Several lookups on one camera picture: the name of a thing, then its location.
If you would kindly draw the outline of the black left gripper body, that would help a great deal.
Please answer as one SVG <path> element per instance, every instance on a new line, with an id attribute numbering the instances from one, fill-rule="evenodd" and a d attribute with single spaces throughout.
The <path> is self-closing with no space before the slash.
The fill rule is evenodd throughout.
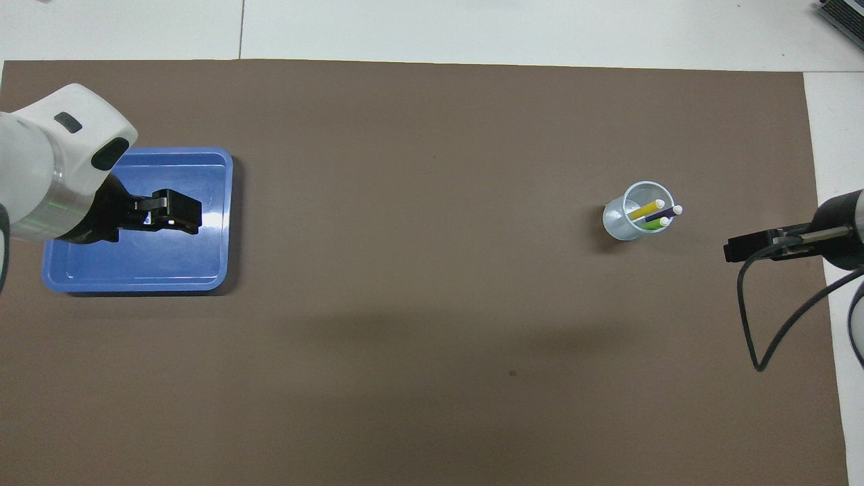
<path id="1" fill-rule="evenodd" d="M 94 194 L 87 214 L 67 233 L 68 242 L 74 245 L 117 242 L 121 230 L 157 231 L 156 227 L 145 223 L 148 210 L 138 208 L 138 203 L 148 199 L 130 194 L 116 175 L 109 175 Z"/>

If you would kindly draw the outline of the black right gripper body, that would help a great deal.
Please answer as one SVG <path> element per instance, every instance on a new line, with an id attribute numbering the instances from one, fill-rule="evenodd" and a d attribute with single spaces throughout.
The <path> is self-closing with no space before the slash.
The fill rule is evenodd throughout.
<path id="1" fill-rule="evenodd" d="M 833 267 L 851 271 L 862 265 L 862 193 L 849 192 L 818 206 L 809 223 L 791 225 L 786 236 L 803 242 L 780 251 L 777 261 L 820 256 Z"/>

